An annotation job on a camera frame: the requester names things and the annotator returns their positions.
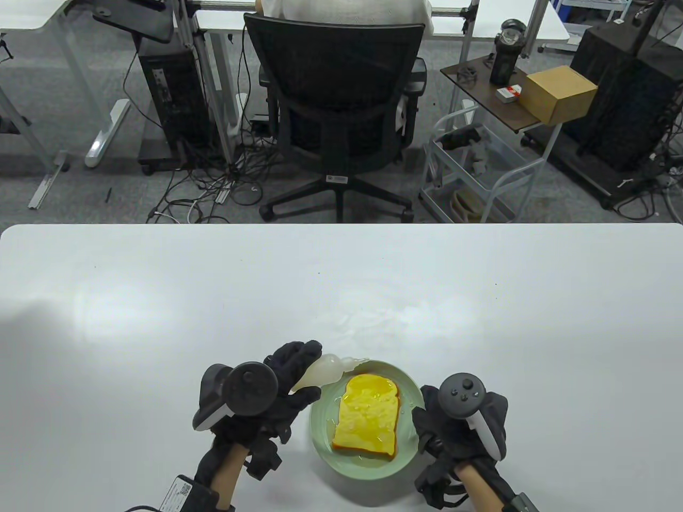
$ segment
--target translucent squeeze bottle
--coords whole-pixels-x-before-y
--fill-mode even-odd
[[[341,379],[347,371],[352,371],[367,360],[354,359],[353,357],[340,359],[334,354],[323,354],[320,359],[308,367],[301,380],[292,388],[292,392],[308,386],[320,388],[325,384],[332,384]]]

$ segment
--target black mesh chair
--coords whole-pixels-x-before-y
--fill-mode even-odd
[[[333,190],[337,222],[344,221],[344,192],[376,197],[404,207],[410,199],[371,185],[356,174],[397,160],[413,140],[417,99],[427,70],[417,51],[424,25],[328,25],[245,14],[261,61],[259,82],[268,90],[270,131],[289,161],[322,174],[316,182],[275,197],[259,209],[265,221],[273,207]],[[396,109],[408,98],[405,127]]]

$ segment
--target bread slice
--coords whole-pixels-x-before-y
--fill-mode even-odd
[[[356,375],[341,398],[332,447],[393,459],[399,406],[398,387],[392,380],[371,373]]]

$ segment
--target small white box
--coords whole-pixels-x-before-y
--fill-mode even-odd
[[[519,99],[519,95],[522,93],[521,85],[510,85],[509,87],[501,87],[496,90],[496,98],[498,98],[503,103],[512,103]]]

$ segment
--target small wooden table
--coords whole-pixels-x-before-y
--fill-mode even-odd
[[[488,81],[491,76],[491,64],[493,62],[489,59],[489,56],[486,56],[443,68],[441,72],[447,79],[453,82],[465,94],[472,97],[474,101],[484,107],[487,112],[494,115],[513,132],[519,133],[520,130],[526,130],[539,124],[541,121],[536,119],[518,102],[503,103],[496,98],[496,90],[500,89],[500,86],[493,85]],[[472,73],[473,78],[467,77],[466,70]],[[513,73],[510,79],[510,85],[522,85],[526,76],[527,74],[521,69],[515,68],[515,73]]]

